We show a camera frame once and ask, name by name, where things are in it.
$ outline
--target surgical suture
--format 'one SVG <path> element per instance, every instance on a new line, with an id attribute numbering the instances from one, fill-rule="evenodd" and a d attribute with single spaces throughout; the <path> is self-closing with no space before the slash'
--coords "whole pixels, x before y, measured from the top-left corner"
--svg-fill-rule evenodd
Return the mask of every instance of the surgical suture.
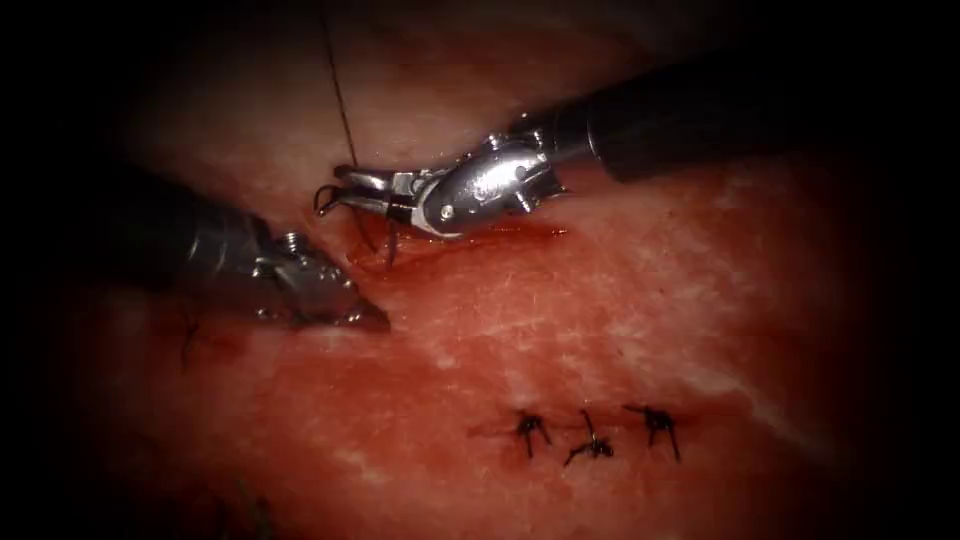
<path id="1" fill-rule="evenodd" d="M 520 423 L 517 425 L 517 435 L 523 437 L 527 445 L 527 457 L 533 459 L 533 446 L 530 443 L 531 432 L 534 430 L 539 431 L 548 446 L 552 446 L 553 441 L 550 440 L 550 435 L 547 434 L 547 429 L 543 426 L 542 417 L 535 414 L 527 414 L 525 411 L 520 411 L 520 415 Z"/>
<path id="2" fill-rule="evenodd" d="M 570 456 L 567 457 L 567 461 L 563 463 L 564 467 L 570 464 L 574 456 L 582 454 L 583 452 L 589 452 L 593 459 L 597 459 L 600 455 L 613 457 L 613 447 L 610 446 L 610 439 L 607 437 L 598 438 L 597 432 L 593 429 L 593 422 L 590 421 L 590 415 L 583 409 L 580 410 L 580 414 L 582 414 L 584 420 L 587 421 L 587 433 L 590 440 L 570 450 Z"/>
<path id="3" fill-rule="evenodd" d="M 670 443 L 673 445 L 673 457 L 677 460 L 677 463 L 680 463 L 680 449 L 677 447 L 677 436 L 674 432 L 674 421 L 666 411 L 653 409 L 646 405 L 643 407 L 624 405 L 623 408 L 628 411 L 643 415 L 644 421 L 647 424 L 647 431 L 650 432 L 650 438 L 647 441 L 647 448 L 653 446 L 653 439 L 658 431 L 666 431 L 668 434 L 670 434 Z"/>

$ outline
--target black suture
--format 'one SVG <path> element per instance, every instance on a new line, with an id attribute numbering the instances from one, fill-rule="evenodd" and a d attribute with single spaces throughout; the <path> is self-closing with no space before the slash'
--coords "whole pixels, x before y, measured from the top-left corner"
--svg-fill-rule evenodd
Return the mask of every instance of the black suture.
<path id="1" fill-rule="evenodd" d="M 589 452 L 593 459 L 597 459 L 598 456 L 613 457 L 613 447 L 610 446 L 610 439 L 607 437 L 598 438 L 597 432 L 593 429 L 593 422 L 590 421 L 590 415 L 587 414 L 586 410 L 580 409 L 580 414 L 583 415 L 583 418 L 587 422 L 587 432 L 589 433 L 590 440 L 573 450 L 570 450 L 570 455 L 567 457 L 567 461 L 563 463 L 563 466 L 566 467 L 573 461 L 573 458 L 583 452 Z"/>
<path id="2" fill-rule="evenodd" d="M 643 415 L 644 422 L 647 425 L 647 431 L 650 437 L 647 440 L 647 447 L 653 446 L 654 437 L 658 431 L 666 431 L 670 435 L 670 444 L 673 446 L 673 457 L 680 463 L 680 448 L 677 446 L 677 435 L 675 432 L 675 422 L 667 411 L 654 409 L 644 405 L 637 407 L 634 405 L 624 405 L 624 409 Z"/>
<path id="3" fill-rule="evenodd" d="M 550 440 L 547 428 L 543 425 L 543 417 L 535 414 L 527 414 L 524 411 L 520 411 L 520 415 L 520 423 L 517 424 L 517 435 L 523 437 L 527 445 L 527 457 L 533 459 L 533 446 L 530 443 L 530 433 L 534 430 L 539 431 L 548 446 L 552 446 L 553 441 Z"/>

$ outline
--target metal instrument tip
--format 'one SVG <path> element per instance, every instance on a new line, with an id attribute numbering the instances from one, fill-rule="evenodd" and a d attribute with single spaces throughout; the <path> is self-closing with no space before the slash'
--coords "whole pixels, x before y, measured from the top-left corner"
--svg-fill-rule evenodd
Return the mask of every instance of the metal instrument tip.
<path id="1" fill-rule="evenodd" d="M 390 332 L 390 317 L 366 298 L 360 298 L 338 326 L 358 328 L 368 332 L 386 334 Z"/>

